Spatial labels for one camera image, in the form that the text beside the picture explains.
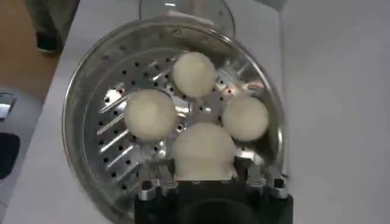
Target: dough ball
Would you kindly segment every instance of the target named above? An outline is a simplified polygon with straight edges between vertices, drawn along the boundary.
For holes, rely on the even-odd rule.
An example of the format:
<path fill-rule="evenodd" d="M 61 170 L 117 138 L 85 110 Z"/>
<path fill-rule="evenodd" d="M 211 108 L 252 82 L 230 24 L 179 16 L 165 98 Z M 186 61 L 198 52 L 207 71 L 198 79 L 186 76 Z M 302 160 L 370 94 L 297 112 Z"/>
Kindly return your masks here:
<path fill-rule="evenodd" d="M 269 123 L 268 110 L 256 98 L 239 96 L 227 104 L 222 123 L 233 138 L 251 141 L 265 133 Z"/>
<path fill-rule="evenodd" d="M 211 123 L 197 123 L 174 143 L 176 180 L 230 180 L 236 147 L 226 131 Z"/>
<path fill-rule="evenodd" d="M 217 79 L 214 64 L 204 54 L 183 54 L 173 66 L 173 79 L 178 89 L 192 98 L 210 94 Z"/>
<path fill-rule="evenodd" d="M 161 91 L 144 89 L 131 95 L 124 110 L 127 129 L 145 140 L 167 137 L 176 126 L 172 99 Z"/>

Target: black device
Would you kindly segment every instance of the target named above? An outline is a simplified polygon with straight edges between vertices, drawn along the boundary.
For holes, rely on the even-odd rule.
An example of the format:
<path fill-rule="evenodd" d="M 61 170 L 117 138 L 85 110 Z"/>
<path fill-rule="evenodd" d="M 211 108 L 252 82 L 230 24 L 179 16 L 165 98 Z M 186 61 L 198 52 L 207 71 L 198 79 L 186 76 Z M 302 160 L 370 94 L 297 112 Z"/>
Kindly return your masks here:
<path fill-rule="evenodd" d="M 274 186 L 284 187 L 283 180 Z M 244 180 L 178 181 L 165 191 L 142 183 L 135 200 L 136 224 L 292 224 L 293 198 L 275 197 L 274 188 L 250 187 Z"/>

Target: steamer basket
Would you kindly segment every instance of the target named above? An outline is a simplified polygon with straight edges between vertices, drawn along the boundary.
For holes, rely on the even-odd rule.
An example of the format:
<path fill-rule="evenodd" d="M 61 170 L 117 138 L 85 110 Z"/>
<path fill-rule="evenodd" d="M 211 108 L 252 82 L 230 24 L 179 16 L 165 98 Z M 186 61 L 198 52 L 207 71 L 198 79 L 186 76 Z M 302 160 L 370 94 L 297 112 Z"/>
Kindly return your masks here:
<path fill-rule="evenodd" d="M 213 92 L 198 100 L 174 85 L 171 68 L 184 52 L 207 55 L 218 69 Z M 124 124 L 126 99 L 155 88 L 170 95 L 179 116 L 166 139 L 143 142 Z M 262 68 L 235 40 L 186 18 L 160 17 L 126 24 L 100 40 L 80 62 L 63 109 L 63 141 L 69 164 L 85 192 L 114 223 L 133 223 L 138 183 L 172 183 L 172 143 L 199 121 L 221 124 L 226 103 L 248 94 L 270 114 L 267 133 L 254 142 L 235 142 L 237 156 L 251 159 L 263 173 L 283 166 L 283 110 Z"/>

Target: floor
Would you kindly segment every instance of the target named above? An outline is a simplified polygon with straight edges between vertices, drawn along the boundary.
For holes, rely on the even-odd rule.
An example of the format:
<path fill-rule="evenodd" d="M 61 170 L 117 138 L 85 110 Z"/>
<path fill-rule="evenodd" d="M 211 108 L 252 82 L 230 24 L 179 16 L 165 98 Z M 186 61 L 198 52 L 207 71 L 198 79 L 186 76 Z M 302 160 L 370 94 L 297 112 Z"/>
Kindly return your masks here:
<path fill-rule="evenodd" d="M 0 87 L 22 89 L 44 100 L 59 57 L 36 50 L 24 0 L 1 0 L 0 9 Z"/>

